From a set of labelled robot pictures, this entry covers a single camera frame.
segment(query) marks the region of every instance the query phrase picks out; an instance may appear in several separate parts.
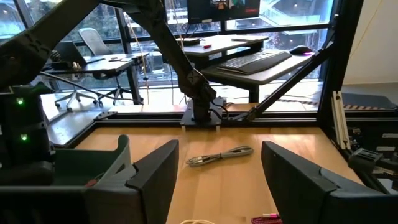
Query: computer monitor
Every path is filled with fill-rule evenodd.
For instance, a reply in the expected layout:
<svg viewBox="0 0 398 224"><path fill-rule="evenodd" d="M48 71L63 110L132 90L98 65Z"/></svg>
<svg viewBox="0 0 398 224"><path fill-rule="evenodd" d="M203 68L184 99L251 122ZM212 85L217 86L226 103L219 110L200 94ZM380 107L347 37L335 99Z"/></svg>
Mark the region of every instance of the computer monitor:
<svg viewBox="0 0 398 224"><path fill-rule="evenodd" d="M188 0L188 23L258 17L260 0Z"/></svg>

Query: green indicator light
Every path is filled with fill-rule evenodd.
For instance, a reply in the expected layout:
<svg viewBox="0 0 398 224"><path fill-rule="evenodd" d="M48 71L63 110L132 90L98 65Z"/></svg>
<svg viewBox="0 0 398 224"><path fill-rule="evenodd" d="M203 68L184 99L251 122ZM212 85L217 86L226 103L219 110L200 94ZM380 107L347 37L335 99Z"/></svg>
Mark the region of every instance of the green indicator light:
<svg viewBox="0 0 398 224"><path fill-rule="evenodd" d="M27 134L21 134L21 139L23 141L26 141L27 140Z"/></svg>
<svg viewBox="0 0 398 224"><path fill-rule="evenodd" d="M24 104L24 99L23 98L17 98L17 103L19 105L23 105Z"/></svg>

